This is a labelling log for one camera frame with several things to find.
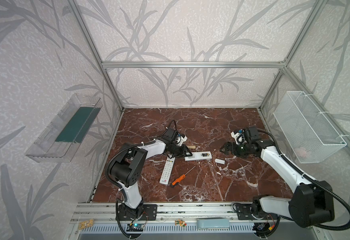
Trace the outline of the left green led controller board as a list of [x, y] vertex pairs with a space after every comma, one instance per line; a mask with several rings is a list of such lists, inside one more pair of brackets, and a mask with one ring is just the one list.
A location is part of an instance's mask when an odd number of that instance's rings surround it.
[[126, 231], [127, 232], [143, 232], [144, 228], [145, 228], [145, 224], [130, 223], [130, 224], [127, 224]]

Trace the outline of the small orange green connector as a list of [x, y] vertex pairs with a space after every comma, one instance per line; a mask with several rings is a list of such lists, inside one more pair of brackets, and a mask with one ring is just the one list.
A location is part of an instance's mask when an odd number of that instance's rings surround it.
[[175, 221], [175, 225], [176, 226], [179, 225], [181, 227], [185, 227], [185, 226], [187, 226], [187, 223], [185, 221], [183, 221], [183, 220], [178, 219], [178, 220]]

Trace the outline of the pink object in basket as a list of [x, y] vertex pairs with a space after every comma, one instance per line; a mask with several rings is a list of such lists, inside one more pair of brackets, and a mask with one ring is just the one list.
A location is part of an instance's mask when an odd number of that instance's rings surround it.
[[299, 159], [305, 159], [310, 155], [308, 150], [306, 150], [304, 147], [294, 148], [294, 152]]

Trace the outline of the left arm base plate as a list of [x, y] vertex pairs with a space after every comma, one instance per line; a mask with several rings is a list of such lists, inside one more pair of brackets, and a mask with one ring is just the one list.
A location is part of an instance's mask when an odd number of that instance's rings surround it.
[[141, 204], [136, 209], [131, 209], [125, 204], [118, 206], [118, 219], [120, 221], [155, 221], [157, 218], [158, 205]]

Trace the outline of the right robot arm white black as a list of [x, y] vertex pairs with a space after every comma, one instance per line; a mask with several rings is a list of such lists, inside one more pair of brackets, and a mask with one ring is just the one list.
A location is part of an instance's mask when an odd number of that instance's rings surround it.
[[250, 213], [256, 219], [267, 214], [286, 217], [302, 228], [331, 222], [335, 218], [332, 188], [325, 182], [314, 184], [309, 175], [292, 163], [272, 138], [264, 139], [263, 130], [248, 127], [231, 133], [233, 142], [220, 148], [225, 155], [245, 158], [257, 156], [271, 166], [293, 192], [291, 199], [261, 195], [253, 198]]

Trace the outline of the clear plastic wall shelf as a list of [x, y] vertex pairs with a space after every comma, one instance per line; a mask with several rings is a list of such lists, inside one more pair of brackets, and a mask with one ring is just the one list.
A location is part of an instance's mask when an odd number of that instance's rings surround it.
[[103, 107], [100, 97], [73, 94], [25, 155], [37, 163], [69, 163]]

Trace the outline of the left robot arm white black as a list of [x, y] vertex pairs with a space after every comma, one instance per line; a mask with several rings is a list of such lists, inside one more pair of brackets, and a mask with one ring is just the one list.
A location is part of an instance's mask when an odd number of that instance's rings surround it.
[[127, 210], [136, 212], [143, 208], [144, 201], [139, 191], [138, 180], [145, 161], [164, 154], [174, 158], [192, 156], [185, 144], [186, 140], [186, 135], [168, 127], [164, 133], [149, 142], [123, 144], [112, 157], [106, 166], [105, 177], [122, 192], [123, 205]]

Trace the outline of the grey rectangular box on rail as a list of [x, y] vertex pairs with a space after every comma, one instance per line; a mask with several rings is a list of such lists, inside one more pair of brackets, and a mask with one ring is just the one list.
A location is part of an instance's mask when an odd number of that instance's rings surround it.
[[228, 229], [230, 227], [230, 221], [228, 219], [197, 219], [198, 230], [220, 230]]

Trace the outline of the tan circuit board piece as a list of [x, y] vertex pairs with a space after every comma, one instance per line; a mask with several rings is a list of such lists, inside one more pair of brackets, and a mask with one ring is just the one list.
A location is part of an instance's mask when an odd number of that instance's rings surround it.
[[78, 223], [78, 230], [83, 230], [86, 228], [90, 228], [94, 225], [94, 219], [89, 219], [85, 221], [81, 221]]

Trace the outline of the white remote control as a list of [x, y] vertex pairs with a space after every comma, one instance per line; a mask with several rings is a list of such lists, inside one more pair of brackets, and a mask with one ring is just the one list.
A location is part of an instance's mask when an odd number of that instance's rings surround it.
[[170, 183], [170, 177], [175, 163], [175, 158], [167, 158], [163, 172], [160, 178], [160, 184], [168, 185]]
[[184, 157], [185, 161], [201, 161], [201, 160], [211, 160], [211, 152], [194, 152], [189, 157]]

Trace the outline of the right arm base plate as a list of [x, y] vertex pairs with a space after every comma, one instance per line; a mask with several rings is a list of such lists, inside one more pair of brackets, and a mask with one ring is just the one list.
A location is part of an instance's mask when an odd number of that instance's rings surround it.
[[251, 205], [252, 204], [233, 203], [232, 207], [234, 212], [237, 214], [238, 220], [263, 220], [263, 218], [256, 218], [253, 216], [251, 212]]

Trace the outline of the white battery cover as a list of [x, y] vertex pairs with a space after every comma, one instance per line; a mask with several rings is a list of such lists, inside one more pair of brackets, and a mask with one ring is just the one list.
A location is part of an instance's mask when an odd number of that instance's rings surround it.
[[225, 165], [225, 164], [226, 164], [226, 161], [220, 160], [220, 159], [215, 159], [215, 162], [216, 162], [217, 164], [220, 164], [220, 165]]

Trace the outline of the orange handled screwdriver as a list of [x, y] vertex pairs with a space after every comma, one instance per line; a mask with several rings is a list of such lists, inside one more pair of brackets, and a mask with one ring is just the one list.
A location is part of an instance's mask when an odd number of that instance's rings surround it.
[[187, 174], [189, 174], [196, 166], [192, 167], [188, 172], [186, 172], [185, 174], [181, 175], [180, 177], [178, 177], [177, 179], [175, 179], [171, 184], [170, 187], [174, 188], [177, 185], [179, 185], [179, 183], [184, 180], [187, 176]]

